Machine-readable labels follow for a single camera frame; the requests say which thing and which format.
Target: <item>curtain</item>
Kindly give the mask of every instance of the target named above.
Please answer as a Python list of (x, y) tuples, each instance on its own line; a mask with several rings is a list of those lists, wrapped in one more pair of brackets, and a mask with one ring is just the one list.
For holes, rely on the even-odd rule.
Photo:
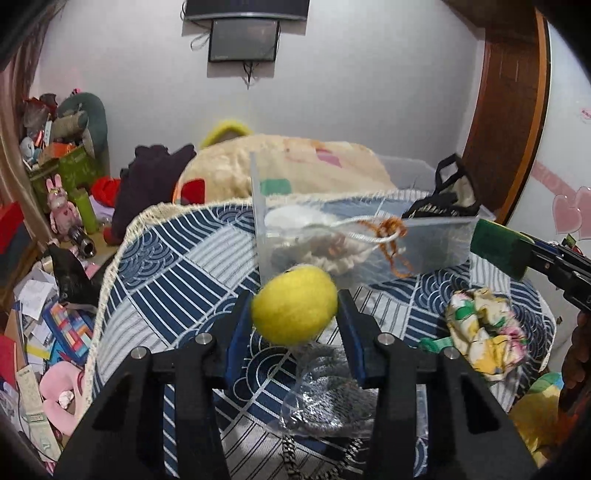
[(8, 66), (0, 72), (0, 200), (4, 205), (12, 202), (21, 205), (29, 233), (40, 244), (45, 244), (52, 233), (22, 163), (23, 100), (29, 97), (45, 34), (60, 7), (55, 4), (48, 7)]

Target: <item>green strap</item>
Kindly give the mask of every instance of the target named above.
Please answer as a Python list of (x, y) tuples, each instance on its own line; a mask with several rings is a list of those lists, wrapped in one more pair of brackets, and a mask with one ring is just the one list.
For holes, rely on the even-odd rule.
[(440, 338), (439, 340), (433, 340), (432, 338), (423, 338), (418, 343), (418, 347), (421, 350), (431, 353), (439, 353), (447, 346), (454, 346), (452, 337)]

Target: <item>pink heart sticker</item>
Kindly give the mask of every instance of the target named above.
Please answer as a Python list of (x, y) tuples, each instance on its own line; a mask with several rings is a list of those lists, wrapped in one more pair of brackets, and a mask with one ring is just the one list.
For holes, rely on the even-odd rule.
[(577, 191), (574, 203), (581, 212), (582, 218), (579, 238), (581, 240), (591, 238), (591, 189), (581, 187)]
[(565, 195), (557, 195), (552, 203), (556, 233), (573, 233), (581, 228), (583, 218), (577, 207), (571, 207)]

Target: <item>green sponge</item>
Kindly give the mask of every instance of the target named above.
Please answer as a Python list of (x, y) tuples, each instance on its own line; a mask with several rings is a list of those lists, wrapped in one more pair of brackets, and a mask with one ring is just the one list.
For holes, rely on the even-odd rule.
[(528, 268), (534, 241), (523, 233), (489, 220), (479, 219), (470, 252), (488, 260), (514, 280), (521, 280)]

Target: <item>colorful notebook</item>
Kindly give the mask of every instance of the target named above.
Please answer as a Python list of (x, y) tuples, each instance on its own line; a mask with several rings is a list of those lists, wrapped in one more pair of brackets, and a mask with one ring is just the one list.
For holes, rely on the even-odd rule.
[(65, 354), (82, 366), (86, 362), (94, 320), (86, 312), (67, 310), (55, 300), (47, 303), (41, 314)]

